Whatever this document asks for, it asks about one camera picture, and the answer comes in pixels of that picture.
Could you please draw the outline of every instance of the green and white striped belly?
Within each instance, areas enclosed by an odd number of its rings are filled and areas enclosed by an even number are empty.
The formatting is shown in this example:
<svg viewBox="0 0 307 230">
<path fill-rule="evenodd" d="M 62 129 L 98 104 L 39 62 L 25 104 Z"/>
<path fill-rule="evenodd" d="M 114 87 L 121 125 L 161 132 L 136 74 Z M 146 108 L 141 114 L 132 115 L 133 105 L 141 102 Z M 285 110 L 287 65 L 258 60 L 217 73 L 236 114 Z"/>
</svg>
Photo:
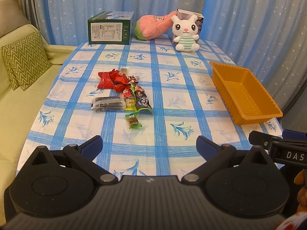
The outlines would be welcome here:
<svg viewBox="0 0 307 230">
<path fill-rule="evenodd" d="M 190 50 L 195 41 L 193 36 L 180 36 L 178 43 L 182 44 L 185 47 L 185 50 Z"/>
</svg>

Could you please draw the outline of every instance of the pile of snacks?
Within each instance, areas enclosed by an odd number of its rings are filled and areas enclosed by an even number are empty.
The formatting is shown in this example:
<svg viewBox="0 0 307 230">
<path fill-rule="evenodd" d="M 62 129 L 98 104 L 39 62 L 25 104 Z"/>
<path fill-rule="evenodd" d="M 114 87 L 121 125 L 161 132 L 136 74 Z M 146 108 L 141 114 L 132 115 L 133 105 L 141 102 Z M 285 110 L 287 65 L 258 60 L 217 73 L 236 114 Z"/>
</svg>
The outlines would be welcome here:
<svg viewBox="0 0 307 230">
<path fill-rule="evenodd" d="M 96 97 L 92 99 L 92 110 L 94 113 L 107 110 L 134 111 L 125 116 L 129 128 L 142 127 L 137 120 L 137 112 L 148 110 L 153 113 L 145 90 L 138 86 L 138 76 L 127 76 L 129 67 L 122 67 L 121 70 L 113 69 L 110 72 L 99 72 L 100 83 L 98 89 L 114 89 L 120 93 L 117 96 Z"/>
</svg>

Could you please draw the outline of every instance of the triangular hole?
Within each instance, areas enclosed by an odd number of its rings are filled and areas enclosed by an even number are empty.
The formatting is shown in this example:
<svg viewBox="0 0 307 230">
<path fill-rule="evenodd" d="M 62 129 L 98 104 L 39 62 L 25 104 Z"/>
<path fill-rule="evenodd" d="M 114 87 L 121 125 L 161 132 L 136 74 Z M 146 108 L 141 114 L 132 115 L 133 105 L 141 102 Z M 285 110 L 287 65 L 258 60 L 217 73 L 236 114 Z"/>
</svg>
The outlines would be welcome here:
<svg viewBox="0 0 307 230">
<path fill-rule="evenodd" d="M 38 164 L 44 164 L 44 163 L 48 163 L 45 153 L 42 151 L 38 152 L 38 154 L 36 155 L 35 159 L 32 162 L 32 165 L 38 165 Z"/>
<path fill-rule="evenodd" d="M 258 164 L 268 164 L 260 151 L 257 151 L 254 153 L 251 162 L 258 163 Z"/>
</svg>

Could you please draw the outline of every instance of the human hand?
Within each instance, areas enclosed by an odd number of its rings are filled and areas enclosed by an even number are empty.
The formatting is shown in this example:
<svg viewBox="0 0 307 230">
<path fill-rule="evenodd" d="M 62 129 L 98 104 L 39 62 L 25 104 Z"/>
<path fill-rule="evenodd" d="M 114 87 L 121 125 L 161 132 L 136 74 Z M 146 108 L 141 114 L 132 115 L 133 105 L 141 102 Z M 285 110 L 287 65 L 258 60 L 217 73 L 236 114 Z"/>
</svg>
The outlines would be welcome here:
<svg viewBox="0 0 307 230">
<path fill-rule="evenodd" d="M 304 179 L 304 173 L 303 172 L 304 171 L 302 170 L 294 178 L 294 183 L 296 185 L 305 184 L 305 179 Z M 306 186 L 302 187 L 300 189 L 300 191 L 298 192 L 298 194 L 297 194 L 297 201 L 299 202 L 299 205 L 297 207 L 297 212 L 307 211 L 307 188 L 306 188 Z"/>
</svg>

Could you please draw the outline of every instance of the green sofa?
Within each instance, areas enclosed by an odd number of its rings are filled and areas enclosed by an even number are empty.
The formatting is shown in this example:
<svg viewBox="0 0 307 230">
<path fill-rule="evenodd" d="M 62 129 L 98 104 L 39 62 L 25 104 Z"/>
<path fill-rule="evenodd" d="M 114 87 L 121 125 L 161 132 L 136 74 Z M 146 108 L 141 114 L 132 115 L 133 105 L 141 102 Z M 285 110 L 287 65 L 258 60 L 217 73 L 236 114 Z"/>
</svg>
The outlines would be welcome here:
<svg viewBox="0 0 307 230">
<path fill-rule="evenodd" d="M 24 25 L 0 38 L 0 47 L 37 31 Z M 0 225 L 5 224 L 3 193 L 16 175 L 18 160 L 31 126 L 45 101 L 61 64 L 76 49 L 49 45 L 43 38 L 48 61 L 53 65 L 27 90 L 13 91 L 0 52 Z"/>
</svg>

